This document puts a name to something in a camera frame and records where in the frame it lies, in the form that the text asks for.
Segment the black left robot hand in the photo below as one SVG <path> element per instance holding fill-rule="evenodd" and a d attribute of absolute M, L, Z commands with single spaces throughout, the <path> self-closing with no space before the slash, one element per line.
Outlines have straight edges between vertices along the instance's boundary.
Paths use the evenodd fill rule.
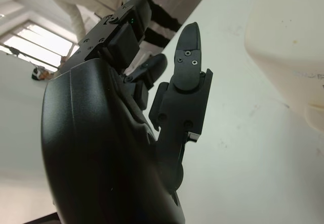
<path fill-rule="evenodd" d="M 126 75 L 151 20 L 147 0 L 104 17 L 45 89 L 44 166 L 62 223 L 185 223 L 177 195 L 187 142 L 203 123 L 212 71 L 201 69 L 197 23 L 182 30 L 174 73 L 148 92 L 167 59 L 158 54 Z"/>

